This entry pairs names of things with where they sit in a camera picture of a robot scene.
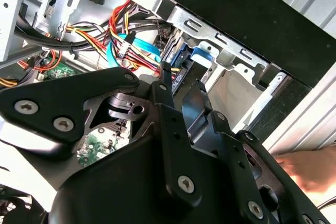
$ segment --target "blue plastic latch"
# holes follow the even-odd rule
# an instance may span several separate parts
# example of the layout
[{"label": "blue plastic latch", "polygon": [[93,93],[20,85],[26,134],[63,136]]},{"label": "blue plastic latch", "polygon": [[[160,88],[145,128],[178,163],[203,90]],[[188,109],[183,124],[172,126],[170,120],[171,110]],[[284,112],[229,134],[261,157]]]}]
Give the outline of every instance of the blue plastic latch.
[{"label": "blue plastic latch", "polygon": [[203,51],[201,48],[195,47],[191,55],[191,60],[196,61],[198,64],[201,64],[206,68],[210,68],[212,56],[208,52]]}]

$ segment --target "silver screw head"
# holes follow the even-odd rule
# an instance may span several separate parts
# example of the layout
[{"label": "silver screw head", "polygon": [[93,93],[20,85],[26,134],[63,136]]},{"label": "silver screw head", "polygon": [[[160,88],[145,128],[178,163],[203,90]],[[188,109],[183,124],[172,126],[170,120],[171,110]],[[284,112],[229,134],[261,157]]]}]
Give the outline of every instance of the silver screw head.
[{"label": "silver screw head", "polygon": [[245,136],[247,139],[253,141],[253,138],[250,136],[250,134],[248,134],[247,132],[245,132]]},{"label": "silver screw head", "polygon": [[307,224],[314,224],[307,215],[302,215],[302,217]]},{"label": "silver screw head", "polygon": [[57,118],[54,120],[54,127],[59,131],[68,132],[74,128],[74,123],[68,118]]},{"label": "silver screw head", "polygon": [[248,202],[248,209],[259,220],[261,220],[264,217],[264,213],[262,212],[261,207],[257,203],[255,203],[254,201],[249,201]]},{"label": "silver screw head", "polygon": [[127,79],[129,79],[129,80],[134,80],[134,77],[131,76],[131,75],[128,74],[128,73],[124,74],[124,76],[125,76]]},{"label": "silver screw head", "polygon": [[225,116],[224,116],[223,114],[221,114],[221,113],[217,113],[217,116],[218,116],[220,119],[225,120]]},{"label": "silver screw head", "polygon": [[17,112],[25,115],[32,115],[38,111],[38,105],[29,100],[21,100],[14,104],[14,108]]},{"label": "silver screw head", "polygon": [[167,87],[165,85],[160,84],[159,87],[163,90],[167,90]]},{"label": "silver screw head", "polygon": [[187,194],[192,194],[194,192],[195,186],[194,186],[193,181],[189,177],[187,177],[185,175],[181,175],[178,178],[177,182],[179,184],[178,186],[182,190],[184,190]]}]

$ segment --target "cable tie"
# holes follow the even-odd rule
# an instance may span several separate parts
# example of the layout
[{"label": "cable tie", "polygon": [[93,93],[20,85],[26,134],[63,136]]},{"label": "cable tie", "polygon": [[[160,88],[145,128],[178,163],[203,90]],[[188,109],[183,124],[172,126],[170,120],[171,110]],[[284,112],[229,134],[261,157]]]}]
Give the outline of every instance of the cable tie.
[{"label": "cable tie", "polygon": [[71,55],[75,54],[75,52],[73,51],[73,42],[72,42],[72,41],[70,42],[70,50],[69,50],[69,53],[70,53]]}]

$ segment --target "mounting hole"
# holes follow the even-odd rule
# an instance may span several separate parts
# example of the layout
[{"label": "mounting hole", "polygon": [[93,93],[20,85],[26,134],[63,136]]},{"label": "mounting hole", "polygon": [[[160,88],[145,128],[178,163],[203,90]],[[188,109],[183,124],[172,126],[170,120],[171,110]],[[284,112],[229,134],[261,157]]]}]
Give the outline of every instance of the mounting hole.
[{"label": "mounting hole", "polygon": [[165,85],[163,85],[163,84],[160,84],[159,87],[160,87],[161,89],[163,89],[163,90],[167,90],[167,87],[166,87]]},{"label": "mounting hole", "polygon": [[174,138],[177,139],[177,140],[180,140],[180,135],[178,135],[177,133],[174,133]]},{"label": "mounting hole", "polygon": [[129,79],[129,80],[134,80],[134,77],[131,76],[131,75],[128,74],[128,73],[124,74],[124,76],[125,76],[127,79]]},{"label": "mounting hole", "polygon": [[245,165],[242,163],[242,162],[238,162],[238,165],[241,167],[241,168],[243,168],[243,169],[245,169]]},{"label": "mounting hole", "polygon": [[133,113],[136,114],[136,115],[141,114],[143,111],[144,111],[143,106],[136,106],[136,107],[133,109]]}]

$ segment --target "hand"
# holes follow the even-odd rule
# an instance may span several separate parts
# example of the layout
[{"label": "hand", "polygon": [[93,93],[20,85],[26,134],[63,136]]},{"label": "hand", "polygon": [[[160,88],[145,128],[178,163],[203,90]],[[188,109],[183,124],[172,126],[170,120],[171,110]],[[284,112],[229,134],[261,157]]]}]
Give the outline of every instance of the hand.
[{"label": "hand", "polygon": [[336,196],[336,146],[275,159],[316,206]]}]

